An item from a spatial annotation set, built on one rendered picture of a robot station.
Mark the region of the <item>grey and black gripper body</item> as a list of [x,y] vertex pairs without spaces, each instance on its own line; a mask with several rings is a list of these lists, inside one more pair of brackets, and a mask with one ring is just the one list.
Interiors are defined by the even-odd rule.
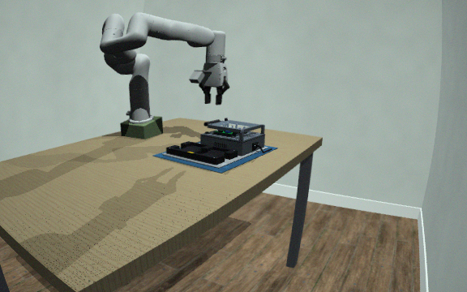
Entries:
[[202,85],[204,87],[224,87],[224,77],[228,83],[227,66],[224,62],[205,62],[203,71],[211,72],[211,74],[205,74],[202,79]]

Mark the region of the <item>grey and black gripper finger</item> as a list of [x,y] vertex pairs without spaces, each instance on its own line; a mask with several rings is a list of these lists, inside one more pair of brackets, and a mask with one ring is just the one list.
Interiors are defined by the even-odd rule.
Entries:
[[216,95],[216,105],[221,105],[221,102],[222,102],[222,95],[224,94],[224,92],[229,89],[229,84],[227,83],[225,77],[224,77],[224,87],[219,87],[219,88],[216,88],[216,91],[217,91],[217,95]]
[[210,93],[210,90],[211,90],[211,87],[204,87],[201,82],[199,84],[199,86],[202,88],[202,90],[204,91],[204,94],[205,94],[205,104],[209,104],[211,103],[211,93]]

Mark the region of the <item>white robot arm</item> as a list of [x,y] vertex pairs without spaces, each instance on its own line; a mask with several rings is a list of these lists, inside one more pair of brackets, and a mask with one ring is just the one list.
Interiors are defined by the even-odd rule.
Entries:
[[103,24],[100,49],[108,66],[120,75],[132,75],[129,83],[131,110],[126,113],[130,116],[129,123],[140,124],[154,119],[150,115],[149,104],[150,59],[145,54],[137,54],[135,50],[144,46],[148,37],[186,41],[195,48],[206,46],[206,62],[227,60],[225,33],[222,31],[211,31],[196,24],[140,12],[132,15],[125,36],[124,28],[124,20],[119,14],[110,15]]

